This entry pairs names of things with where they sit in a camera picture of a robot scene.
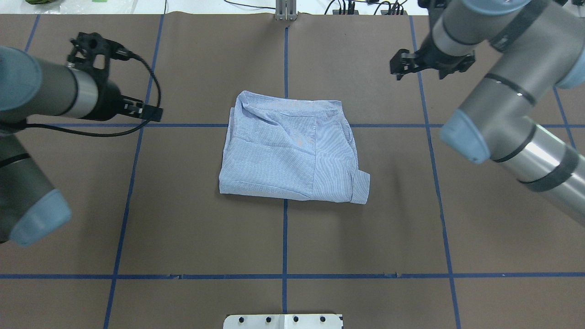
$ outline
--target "blue joint cap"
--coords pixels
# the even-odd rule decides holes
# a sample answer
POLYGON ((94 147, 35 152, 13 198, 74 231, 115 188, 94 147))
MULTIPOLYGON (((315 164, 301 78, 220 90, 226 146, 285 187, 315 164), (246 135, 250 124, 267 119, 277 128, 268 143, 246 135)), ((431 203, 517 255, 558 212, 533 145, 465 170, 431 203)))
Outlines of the blue joint cap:
POLYGON ((564 79, 560 80, 556 86, 561 89, 571 89, 577 87, 585 81, 585 49, 575 62, 575 65, 564 79))
POLYGON ((524 7, 531 0, 462 0, 465 7, 487 16, 500 16, 524 7))
POLYGON ((71 210, 59 190, 39 199, 10 232, 10 240, 28 246, 53 232, 71 219, 71 210))
POLYGON ((39 91, 43 73, 32 56, 0 46, 0 112, 28 103, 39 91))
POLYGON ((469 116, 460 109, 455 110, 441 129, 441 140, 477 165, 490 158, 486 140, 469 116))

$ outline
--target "striped cloth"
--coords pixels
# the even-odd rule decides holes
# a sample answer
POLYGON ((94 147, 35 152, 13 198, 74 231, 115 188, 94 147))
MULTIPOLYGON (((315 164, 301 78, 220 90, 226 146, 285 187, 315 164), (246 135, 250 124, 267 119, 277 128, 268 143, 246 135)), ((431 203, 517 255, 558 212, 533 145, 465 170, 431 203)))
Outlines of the striped cloth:
POLYGON ((340 101, 242 92, 229 114, 219 192, 365 204, 370 175, 357 169, 340 101))

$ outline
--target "white mounting plate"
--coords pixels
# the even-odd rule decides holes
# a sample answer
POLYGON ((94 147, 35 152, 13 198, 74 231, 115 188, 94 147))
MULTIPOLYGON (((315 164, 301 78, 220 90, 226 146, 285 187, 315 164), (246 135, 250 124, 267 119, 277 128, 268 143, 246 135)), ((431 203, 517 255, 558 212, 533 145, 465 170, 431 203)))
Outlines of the white mounting plate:
POLYGON ((228 316, 223 329, 343 329, 341 314, 258 314, 228 316))

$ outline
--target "gray robot arm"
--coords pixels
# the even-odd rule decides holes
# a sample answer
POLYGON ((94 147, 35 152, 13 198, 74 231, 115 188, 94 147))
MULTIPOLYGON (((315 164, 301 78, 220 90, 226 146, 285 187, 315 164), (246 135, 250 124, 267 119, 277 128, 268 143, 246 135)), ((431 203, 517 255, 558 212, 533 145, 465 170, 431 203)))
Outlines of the gray robot arm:
POLYGON ((142 58, 97 33, 80 33, 72 43, 67 66, 0 46, 0 243, 30 245, 71 218, 61 193, 14 136, 30 126, 29 115, 105 121, 122 114, 146 119, 142 125, 161 119, 158 104, 122 96, 108 80, 110 59, 140 60, 154 76, 142 58), (103 68, 94 66, 97 55, 104 56, 103 68))
POLYGON ((391 73, 435 68, 444 77, 484 40, 503 55, 441 139, 474 163, 501 164, 585 226, 585 158, 528 116, 554 86, 585 81, 585 22, 551 0, 453 0, 419 51, 397 53, 391 73))

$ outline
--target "white bracket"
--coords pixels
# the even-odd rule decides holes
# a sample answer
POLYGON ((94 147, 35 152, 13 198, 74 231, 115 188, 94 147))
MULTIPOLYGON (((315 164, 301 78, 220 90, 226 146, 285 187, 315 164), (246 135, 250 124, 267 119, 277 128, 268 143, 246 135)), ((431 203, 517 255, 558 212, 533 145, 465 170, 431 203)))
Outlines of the white bracket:
POLYGON ((223 329, 343 329, 341 314, 260 314, 228 316, 223 329))
POLYGON ((276 20, 297 20, 297 0, 276 0, 276 20))

